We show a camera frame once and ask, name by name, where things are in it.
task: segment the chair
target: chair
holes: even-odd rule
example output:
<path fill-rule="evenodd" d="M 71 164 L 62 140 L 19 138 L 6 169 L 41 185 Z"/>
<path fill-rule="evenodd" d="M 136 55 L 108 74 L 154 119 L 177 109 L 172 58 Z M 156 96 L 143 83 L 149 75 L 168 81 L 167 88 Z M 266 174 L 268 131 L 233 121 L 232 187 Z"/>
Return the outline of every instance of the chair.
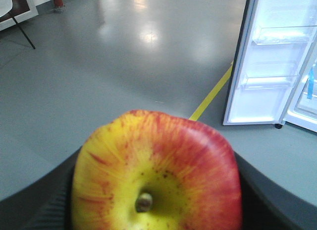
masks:
<path fill-rule="evenodd" d="M 16 19 L 14 18 L 13 14 L 10 12 L 12 10 L 12 0 L 0 0 L 0 17 L 8 14 L 13 21 L 15 22 L 15 24 L 17 25 L 17 27 L 20 29 L 20 31 L 22 32 L 22 34 L 25 36 L 25 38 L 28 40 L 28 42 L 30 43 L 30 45 L 32 46 L 33 49 L 35 49 L 35 46 L 33 45 L 33 43 L 31 42 L 31 40 L 29 39 L 29 37 L 26 35 L 26 33 L 24 32 L 24 30 L 21 28 L 20 24 L 16 21 Z"/>

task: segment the gray floor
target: gray floor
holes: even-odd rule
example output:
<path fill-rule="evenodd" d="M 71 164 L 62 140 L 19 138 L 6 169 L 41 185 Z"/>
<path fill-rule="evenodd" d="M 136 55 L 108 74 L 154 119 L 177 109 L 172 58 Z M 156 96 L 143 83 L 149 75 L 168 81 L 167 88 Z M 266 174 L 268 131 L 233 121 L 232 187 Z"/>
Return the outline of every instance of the gray floor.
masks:
<path fill-rule="evenodd" d="M 245 0 L 74 0 L 0 33 L 0 200 L 131 109 L 188 118 L 233 60 Z M 317 206 L 315 134 L 223 127 L 227 85 L 200 121 L 266 176 Z"/>

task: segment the apple skin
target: apple skin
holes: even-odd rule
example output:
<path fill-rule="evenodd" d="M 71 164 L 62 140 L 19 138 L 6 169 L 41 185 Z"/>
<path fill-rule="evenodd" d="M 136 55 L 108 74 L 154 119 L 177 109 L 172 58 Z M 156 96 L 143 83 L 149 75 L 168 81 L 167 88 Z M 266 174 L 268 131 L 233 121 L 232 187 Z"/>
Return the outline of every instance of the apple skin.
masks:
<path fill-rule="evenodd" d="M 153 206 L 138 213 L 142 192 Z M 200 122 L 129 111 L 94 131 L 76 162 L 75 230 L 238 230 L 241 206 L 233 150 Z"/>

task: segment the black chair leg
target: black chair leg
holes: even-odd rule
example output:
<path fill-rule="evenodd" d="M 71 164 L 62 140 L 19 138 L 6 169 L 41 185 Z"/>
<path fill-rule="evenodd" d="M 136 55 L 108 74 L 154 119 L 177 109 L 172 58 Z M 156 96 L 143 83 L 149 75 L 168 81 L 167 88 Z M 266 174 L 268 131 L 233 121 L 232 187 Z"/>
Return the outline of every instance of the black chair leg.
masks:
<path fill-rule="evenodd" d="M 14 20 L 15 24 L 18 26 L 18 28 L 20 29 L 20 31 L 23 33 L 23 35 L 25 36 L 25 38 L 28 40 L 28 42 L 30 43 L 30 45 L 32 46 L 33 49 L 35 49 L 34 44 L 31 42 L 31 40 L 29 39 L 29 37 L 26 35 L 26 33 L 24 32 L 24 30 L 21 28 L 21 26 L 19 25 L 19 23 L 15 20 L 14 16 L 12 16 L 12 14 L 10 12 L 8 12 L 8 14 L 11 16 L 11 18 Z"/>

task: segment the white refrigerator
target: white refrigerator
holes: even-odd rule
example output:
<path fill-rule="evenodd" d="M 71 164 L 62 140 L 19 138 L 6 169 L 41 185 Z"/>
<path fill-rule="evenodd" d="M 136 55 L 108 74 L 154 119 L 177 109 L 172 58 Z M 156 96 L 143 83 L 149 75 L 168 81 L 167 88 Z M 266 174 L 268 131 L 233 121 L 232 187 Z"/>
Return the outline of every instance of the white refrigerator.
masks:
<path fill-rule="evenodd" d="M 224 125 L 317 132 L 317 0 L 247 0 Z"/>

